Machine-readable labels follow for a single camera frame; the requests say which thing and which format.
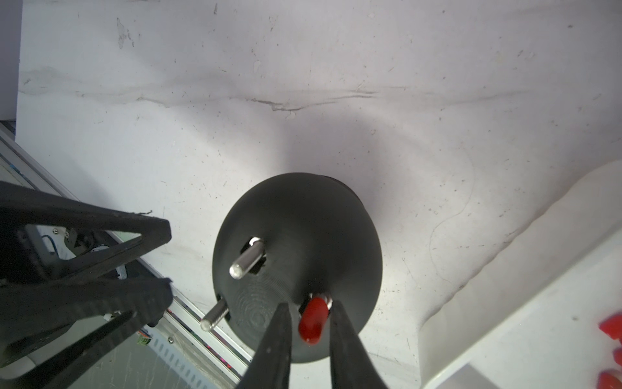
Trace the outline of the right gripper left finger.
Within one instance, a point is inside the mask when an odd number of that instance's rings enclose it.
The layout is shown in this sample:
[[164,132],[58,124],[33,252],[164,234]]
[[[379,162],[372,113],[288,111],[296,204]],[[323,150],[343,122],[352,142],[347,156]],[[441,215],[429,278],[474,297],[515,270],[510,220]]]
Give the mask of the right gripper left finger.
[[289,306],[280,303],[236,388],[288,389],[292,343],[293,327]]

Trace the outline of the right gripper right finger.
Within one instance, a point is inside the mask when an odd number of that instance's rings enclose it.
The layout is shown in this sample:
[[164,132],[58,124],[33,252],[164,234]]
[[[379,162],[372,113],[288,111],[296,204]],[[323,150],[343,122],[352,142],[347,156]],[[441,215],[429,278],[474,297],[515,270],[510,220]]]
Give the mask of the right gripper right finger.
[[330,375],[333,388],[384,388],[341,301],[330,310]]

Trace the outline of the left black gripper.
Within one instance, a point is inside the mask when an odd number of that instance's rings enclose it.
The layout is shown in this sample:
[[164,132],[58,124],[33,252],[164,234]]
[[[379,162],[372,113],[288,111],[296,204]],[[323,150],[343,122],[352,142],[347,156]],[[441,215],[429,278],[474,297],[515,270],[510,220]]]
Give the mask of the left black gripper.
[[[64,272],[109,272],[170,242],[165,219],[115,211],[72,199],[1,183],[1,359],[27,338],[55,332],[81,319],[120,315],[66,346],[3,388],[68,388],[96,362],[147,324],[159,320],[173,302],[169,279],[63,280]],[[49,251],[34,225],[137,233],[104,251],[66,263]]]

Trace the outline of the red screw sleeve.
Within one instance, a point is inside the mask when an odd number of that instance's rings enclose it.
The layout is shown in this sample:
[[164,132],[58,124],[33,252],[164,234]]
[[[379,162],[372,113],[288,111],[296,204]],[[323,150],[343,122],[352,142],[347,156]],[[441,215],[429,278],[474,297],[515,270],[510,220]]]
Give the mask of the red screw sleeve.
[[323,295],[314,295],[304,306],[298,324],[298,333],[308,345],[316,345],[322,338],[323,329],[330,314],[328,299]]

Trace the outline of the black round screw base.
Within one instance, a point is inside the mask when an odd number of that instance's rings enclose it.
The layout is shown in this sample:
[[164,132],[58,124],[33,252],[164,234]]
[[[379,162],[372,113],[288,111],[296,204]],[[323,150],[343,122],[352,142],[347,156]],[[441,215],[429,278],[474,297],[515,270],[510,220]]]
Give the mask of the black round screw base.
[[[265,256],[241,280],[229,268],[249,247]],[[312,173],[285,173],[247,191],[226,215],[215,241],[215,296],[228,303],[226,322],[256,349],[280,303],[294,324],[305,304],[322,294],[341,301],[354,329],[369,321],[382,286],[382,249],[358,196],[340,181]]]

